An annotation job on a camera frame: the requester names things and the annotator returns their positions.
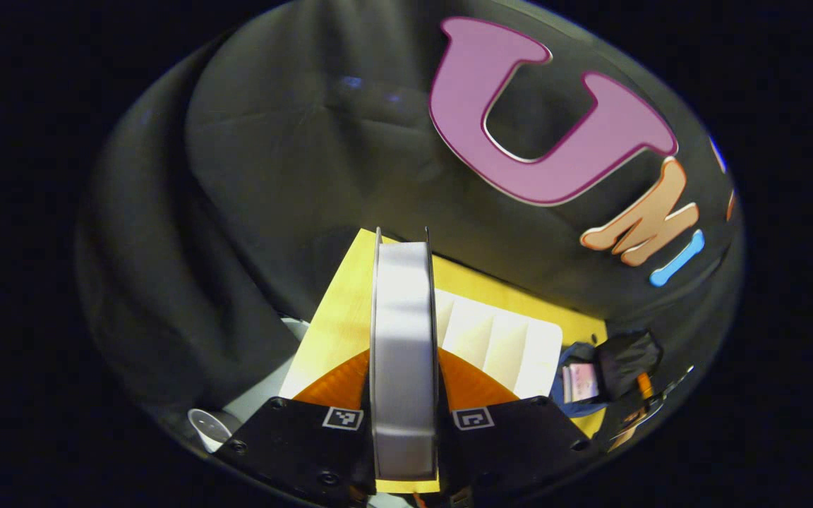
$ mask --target black background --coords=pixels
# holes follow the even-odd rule
[[[281,505],[130,404],[71,271],[80,190],[111,126],[171,65],[280,3],[0,2],[0,505]],[[749,234],[745,299],[709,375],[559,501],[813,506],[813,2],[546,6],[702,116]]]

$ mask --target orange triangular pad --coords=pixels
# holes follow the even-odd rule
[[[459,356],[438,348],[451,411],[517,401],[509,389]],[[294,401],[359,409],[368,372],[368,349],[339,364],[294,397]]]

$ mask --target pink label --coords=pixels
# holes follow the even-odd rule
[[[551,52],[484,20],[452,17],[441,27],[450,44],[432,84],[432,122],[448,147],[503,193],[530,205],[560,205],[643,149],[677,152],[673,132],[651,106],[612,78],[586,72],[594,105],[584,118],[542,158],[510,154],[488,134],[488,112],[520,64],[546,64]]]

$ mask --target black fabric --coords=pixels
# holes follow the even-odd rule
[[[596,348],[601,395],[616,401],[636,386],[642,373],[654,373],[661,361],[661,348],[648,331],[611,337]]]
[[[667,285],[648,275],[689,234],[636,269],[579,242],[652,186],[658,155],[539,208],[495,190],[443,144],[427,103],[448,16],[510,26],[554,54],[520,67],[488,116],[517,155],[546,153],[590,109],[583,71],[615,78],[665,116],[687,172],[677,208],[697,203],[706,238]],[[222,407],[293,354],[277,314],[313,317],[359,228],[423,240],[428,226],[440,256],[609,324],[632,322],[679,308],[723,264],[742,262],[723,257],[742,228],[738,212],[725,220],[732,187],[679,97],[552,13],[506,0],[302,0],[201,49],[133,105],[90,182],[78,277],[110,366],[172,433],[192,438],[183,408]],[[716,320],[681,317],[687,330]],[[691,340],[673,327],[655,337],[667,351]],[[680,366],[675,355],[665,363]]]

